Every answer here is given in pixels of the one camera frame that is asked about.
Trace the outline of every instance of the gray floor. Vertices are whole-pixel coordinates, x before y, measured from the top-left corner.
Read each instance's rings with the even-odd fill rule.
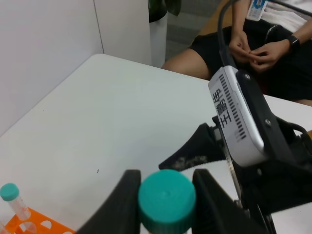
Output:
[[[221,0],[182,0],[178,17],[168,15],[166,60],[190,46]]]

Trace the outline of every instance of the person's hand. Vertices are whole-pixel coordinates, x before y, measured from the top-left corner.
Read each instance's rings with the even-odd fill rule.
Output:
[[[290,42],[282,40],[278,42],[271,42],[264,46],[250,52],[250,65],[258,73],[265,72],[271,69],[279,59],[288,53],[290,49]]]
[[[243,31],[232,31],[230,51],[237,62],[248,63],[248,53],[250,47],[248,45],[247,35]]]

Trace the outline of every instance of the white shirt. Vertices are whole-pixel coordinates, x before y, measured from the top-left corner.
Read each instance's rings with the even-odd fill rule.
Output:
[[[312,0],[282,0],[285,3],[312,12]],[[301,28],[307,20],[308,16],[295,12],[287,7],[268,2],[261,19],[276,25],[281,25],[292,33]]]

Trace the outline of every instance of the teal bottle cap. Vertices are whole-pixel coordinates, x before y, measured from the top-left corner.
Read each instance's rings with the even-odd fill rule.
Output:
[[[147,177],[138,191],[141,222],[152,234],[183,234],[195,219],[196,193],[183,174],[161,170]]]
[[[15,184],[8,183],[0,189],[0,196],[4,201],[12,201],[20,194],[18,187]]]

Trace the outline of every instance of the black shorts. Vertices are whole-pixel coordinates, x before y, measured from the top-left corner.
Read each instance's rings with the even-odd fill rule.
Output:
[[[281,41],[292,34],[279,26],[273,29],[266,38],[271,27],[271,24],[263,20],[245,21],[244,32],[251,50],[263,46],[265,41],[267,43]],[[224,29],[224,37],[228,45],[231,40],[231,27]],[[204,59],[213,74],[222,66],[217,33],[196,37],[190,48]],[[237,66],[258,76],[248,65],[242,67],[238,64]],[[298,51],[282,57],[271,70],[261,74],[261,79],[265,81],[266,93],[270,96],[286,100],[312,100],[312,40],[302,44]]]

